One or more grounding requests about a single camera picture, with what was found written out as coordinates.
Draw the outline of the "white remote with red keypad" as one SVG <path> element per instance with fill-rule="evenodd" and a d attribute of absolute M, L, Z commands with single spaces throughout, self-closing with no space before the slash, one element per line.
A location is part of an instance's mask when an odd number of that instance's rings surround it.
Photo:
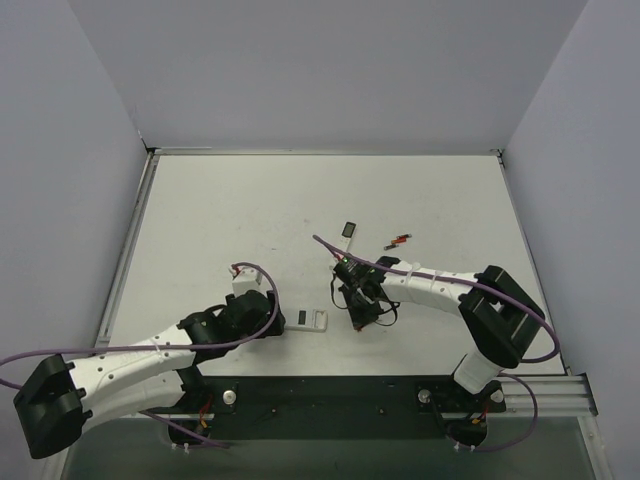
<path fill-rule="evenodd" d="M 321 309 L 298 309 L 286 316 L 285 329 L 310 333 L 324 333 L 328 327 L 329 315 Z"/>

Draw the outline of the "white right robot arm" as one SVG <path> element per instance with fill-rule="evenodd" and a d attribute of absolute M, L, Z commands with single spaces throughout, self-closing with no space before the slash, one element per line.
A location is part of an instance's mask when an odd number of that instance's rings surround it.
<path fill-rule="evenodd" d="M 480 273 L 439 272 L 382 256 L 376 263 L 342 257 L 333 267 L 356 331 L 398 314 L 402 304 L 436 309 L 459 317 L 474 348 L 453 372 L 453 381 L 478 395 L 504 370 L 524 360 L 544 313 L 502 268 L 490 265 Z"/>

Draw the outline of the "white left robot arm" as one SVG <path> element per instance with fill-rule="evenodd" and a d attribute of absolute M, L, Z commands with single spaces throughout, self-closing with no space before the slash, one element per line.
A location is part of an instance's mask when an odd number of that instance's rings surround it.
<path fill-rule="evenodd" d="M 193 411 L 204 385 L 192 373 L 251 340 L 284 330 L 275 291 L 230 294 L 224 304 L 195 312 L 166 330 L 127 347 L 67 361 L 41 360 L 14 397 L 32 458 L 52 456 L 91 427 L 139 410 L 178 406 Z"/>

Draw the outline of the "slim white remote with display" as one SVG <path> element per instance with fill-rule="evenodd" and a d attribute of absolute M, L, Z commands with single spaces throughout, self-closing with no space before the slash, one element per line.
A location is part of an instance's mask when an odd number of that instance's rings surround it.
<path fill-rule="evenodd" d="M 348 252 L 354 234 L 356 232 L 357 225 L 354 222 L 347 221 L 340 234 L 338 248 L 344 252 Z"/>

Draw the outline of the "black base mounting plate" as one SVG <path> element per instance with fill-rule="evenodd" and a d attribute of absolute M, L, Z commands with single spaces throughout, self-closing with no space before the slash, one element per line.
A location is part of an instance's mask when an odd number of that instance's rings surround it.
<path fill-rule="evenodd" d="M 215 440 L 422 440 L 448 419 L 503 413 L 497 380 L 472 395 L 451 377 L 205 376 L 154 413 Z"/>

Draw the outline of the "aluminium rail frame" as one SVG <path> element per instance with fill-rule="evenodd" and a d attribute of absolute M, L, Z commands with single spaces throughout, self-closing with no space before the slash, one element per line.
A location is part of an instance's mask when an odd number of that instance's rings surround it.
<path fill-rule="evenodd" d="M 379 254 L 409 234 L 404 257 L 440 270 L 505 267 L 541 298 L 502 166 L 493 155 L 205 155 L 161 152 L 144 188 L 132 256 L 101 330 L 114 344 L 159 331 L 225 293 L 228 263 L 275 279 L 289 313 L 329 304 L 329 255 L 346 221 L 354 252 Z M 173 450 L 143 417 L 97 427 L 49 458 L 47 479 L 590 479 L 581 429 L 594 411 L 583 377 L 554 359 L 505 383 L 507 412 L 489 423 L 488 454 L 447 440 L 247 440 L 226 451 Z"/>

